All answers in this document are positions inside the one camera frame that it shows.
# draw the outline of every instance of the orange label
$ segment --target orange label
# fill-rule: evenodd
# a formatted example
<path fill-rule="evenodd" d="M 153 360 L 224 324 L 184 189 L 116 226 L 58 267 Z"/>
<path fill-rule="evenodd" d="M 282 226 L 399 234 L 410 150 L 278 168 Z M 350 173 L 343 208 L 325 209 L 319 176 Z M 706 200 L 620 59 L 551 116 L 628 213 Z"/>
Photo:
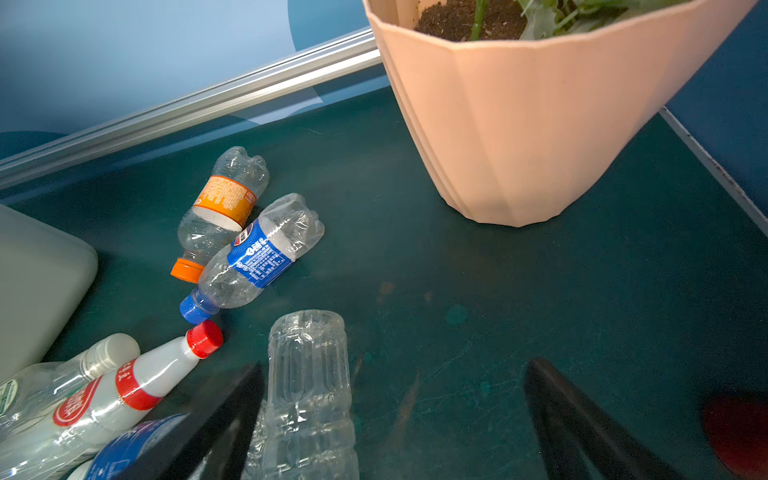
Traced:
<path fill-rule="evenodd" d="M 235 180 L 213 175 L 194 201 L 195 207 L 207 208 L 235 220 L 242 227 L 256 203 L 256 195 Z"/>

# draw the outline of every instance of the dark green mat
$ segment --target dark green mat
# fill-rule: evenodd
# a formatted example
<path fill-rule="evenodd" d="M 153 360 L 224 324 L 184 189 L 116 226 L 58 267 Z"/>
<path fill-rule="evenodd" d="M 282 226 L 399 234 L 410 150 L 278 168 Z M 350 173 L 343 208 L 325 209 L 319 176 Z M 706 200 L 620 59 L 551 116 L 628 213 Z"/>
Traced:
<path fill-rule="evenodd" d="M 445 205 L 389 89 L 13 205 L 99 252 L 49 359 L 117 331 L 148 350 L 187 329 L 176 227 L 233 145 L 266 158 L 260 205 L 300 192 L 326 236 L 223 314 L 225 346 L 153 415 L 266 362 L 272 323 L 320 308 L 346 321 L 362 478 L 544 478 L 521 390 L 532 356 L 684 474 L 731 478 L 698 402 L 768 390 L 768 240 L 658 117 L 560 217 L 521 229 Z"/>

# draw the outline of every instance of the orange bottle cap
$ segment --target orange bottle cap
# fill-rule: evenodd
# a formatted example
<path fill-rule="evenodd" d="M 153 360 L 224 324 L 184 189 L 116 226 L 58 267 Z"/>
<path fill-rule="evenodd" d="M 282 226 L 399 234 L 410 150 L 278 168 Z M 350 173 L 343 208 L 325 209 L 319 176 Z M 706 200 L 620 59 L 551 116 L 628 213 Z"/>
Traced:
<path fill-rule="evenodd" d="M 176 264 L 170 271 L 170 274 L 179 280 L 189 283 L 197 283 L 204 269 L 204 265 L 195 263 L 192 260 L 187 260 L 186 258 L 180 258 L 176 260 Z"/>

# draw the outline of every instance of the red label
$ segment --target red label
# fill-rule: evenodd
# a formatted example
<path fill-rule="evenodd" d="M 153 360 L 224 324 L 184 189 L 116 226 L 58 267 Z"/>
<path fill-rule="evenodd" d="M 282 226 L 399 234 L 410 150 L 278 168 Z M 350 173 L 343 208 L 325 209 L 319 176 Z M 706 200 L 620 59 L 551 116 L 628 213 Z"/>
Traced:
<path fill-rule="evenodd" d="M 88 410 L 91 400 L 96 393 L 96 387 L 101 381 L 101 377 L 75 392 L 71 397 L 63 401 L 61 405 L 53 412 L 53 423 L 60 427 L 69 427 L 76 423 Z"/>
<path fill-rule="evenodd" d="M 131 407 L 134 410 L 149 410 L 154 408 L 163 397 L 153 396 L 146 393 L 139 382 L 134 376 L 134 363 L 136 360 L 131 360 L 118 370 L 114 376 L 114 384 L 118 388 L 118 395 L 125 405 Z"/>

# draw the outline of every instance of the pink flower pot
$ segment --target pink flower pot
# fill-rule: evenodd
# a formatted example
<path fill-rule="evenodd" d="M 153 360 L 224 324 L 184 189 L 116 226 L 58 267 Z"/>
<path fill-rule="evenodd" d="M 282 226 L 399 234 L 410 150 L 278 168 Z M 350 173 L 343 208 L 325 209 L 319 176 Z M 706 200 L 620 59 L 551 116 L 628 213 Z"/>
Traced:
<path fill-rule="evenodd" d="M 693 0 L 587 34 L 457 43 L 412 30 L 436 0 L 363 0 L 440 195 L 513 227 L 587 191 L 756 2 Z"/>

